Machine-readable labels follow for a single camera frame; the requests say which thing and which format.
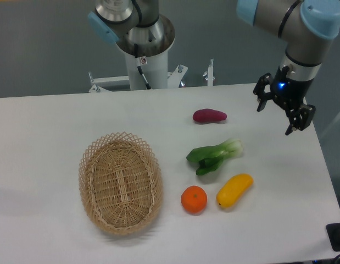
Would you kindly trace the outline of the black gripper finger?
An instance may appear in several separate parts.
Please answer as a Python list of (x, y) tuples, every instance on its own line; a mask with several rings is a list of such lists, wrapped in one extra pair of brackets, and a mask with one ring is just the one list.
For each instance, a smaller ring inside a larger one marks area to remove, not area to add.
[(259, 80), (257, 81), (255, 88), (253, 89), (253, 94), (257, 96), (258, 100), (258, 107), (257, 111), (261, 112), (265, 106), (267, 101), (271, 100), (273, 97), (273, 94), (271, 91), (266, 92), (265, 88), (268, 86), (270, 87), (273, 83), (273, 77), (270, 73), (266, 73), (262, 75)]
[(316, 112), (316, 107), (302, 103), (297, 108), (287, 108), (285, 112), (289, 120), (289, 126), (285, 135), (289, 135), (296, 130), (303, 131), (311, 124)]

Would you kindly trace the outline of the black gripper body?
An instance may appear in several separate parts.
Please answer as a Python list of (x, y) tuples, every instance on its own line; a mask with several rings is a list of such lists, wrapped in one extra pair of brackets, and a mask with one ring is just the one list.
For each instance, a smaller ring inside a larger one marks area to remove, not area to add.
[(290, 79), (278, 68), (271, 84), (272, 100), (283, 110), (296, 110), (304, 102), (312, 82), (313, 79), (308, 81)]

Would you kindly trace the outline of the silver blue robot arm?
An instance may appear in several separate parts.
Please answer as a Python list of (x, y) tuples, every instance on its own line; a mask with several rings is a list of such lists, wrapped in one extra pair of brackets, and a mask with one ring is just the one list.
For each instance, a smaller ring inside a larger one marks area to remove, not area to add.
[[(287, 42), (276, 74), (261, 76), (254, 88), (258, 110), (274, 101), (289, 120), (286, 134), (304, 130), (316, 111), (304, 97), (339, 33), (340, 1), (238, 1), (236, 12)], [(168, 73), (175, 30), (159, 13), (158, 1), (96, 1), (88, 22), (103, 41), (124, 53), (132, 90), (179, 86), (184, 71)]]

